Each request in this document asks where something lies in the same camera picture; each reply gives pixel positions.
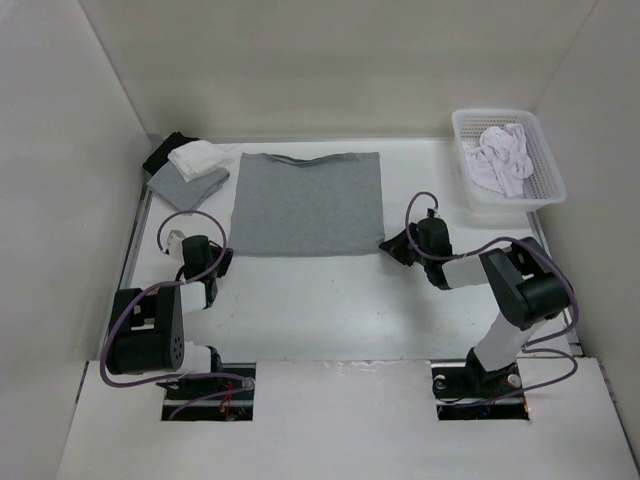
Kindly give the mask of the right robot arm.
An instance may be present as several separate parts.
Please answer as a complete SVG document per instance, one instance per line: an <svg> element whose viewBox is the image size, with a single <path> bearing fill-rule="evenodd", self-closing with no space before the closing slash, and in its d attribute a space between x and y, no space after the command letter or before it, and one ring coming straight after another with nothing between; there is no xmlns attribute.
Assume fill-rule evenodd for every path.
<svg viewBox="0 0 640 480"><path fill-rule="evenodd" d="M404 266L420 265L441 291L488 285L498 306L496 319L462 367L433 370L433 392L440 399L497 397L534 333L571 305L570 284L534 238L503 241L504 248L455 255L447 224L430 216L379 245Z"/></svg>

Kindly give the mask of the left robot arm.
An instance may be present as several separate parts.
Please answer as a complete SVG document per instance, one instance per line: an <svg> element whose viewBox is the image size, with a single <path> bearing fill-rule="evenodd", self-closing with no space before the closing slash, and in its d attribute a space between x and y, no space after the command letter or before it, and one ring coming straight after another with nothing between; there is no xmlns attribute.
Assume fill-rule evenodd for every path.
<svg viewBox="0 0 640 480"><path fill-rule="evenodd" d="M106 368L112 375L191 374L192 389L214 398L224 387L220 356L212 346L185 339L184 319L213 306L217 280L226 275L234 252L205 235L173 230L165 253L182 263L178 284L150 291L133 307L111 343Z"/></svg>

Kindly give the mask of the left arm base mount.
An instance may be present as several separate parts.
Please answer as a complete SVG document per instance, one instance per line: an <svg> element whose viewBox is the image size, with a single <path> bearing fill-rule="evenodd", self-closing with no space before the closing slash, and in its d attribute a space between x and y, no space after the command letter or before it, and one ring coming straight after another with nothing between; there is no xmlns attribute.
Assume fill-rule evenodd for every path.
<svg viewBox="0 0 640 480"><path fill-rule="evenodd" d="M159 383L164 389L162 421L251 421L254 390L244 390L236 378L177 380Z"/></svg>

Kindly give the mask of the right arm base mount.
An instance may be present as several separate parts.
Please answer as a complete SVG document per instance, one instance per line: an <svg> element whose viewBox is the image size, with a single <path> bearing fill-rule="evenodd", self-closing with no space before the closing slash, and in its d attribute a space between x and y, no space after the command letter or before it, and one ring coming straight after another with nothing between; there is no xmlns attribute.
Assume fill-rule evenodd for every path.
<svg viewBox="0 0 640 480"><path fill-rule="evenodd" d="M432 393L441 421L529 419L523 393L503 396L522 387L516 363L489 378L475 378L464 362L431 365Z"/></svg>

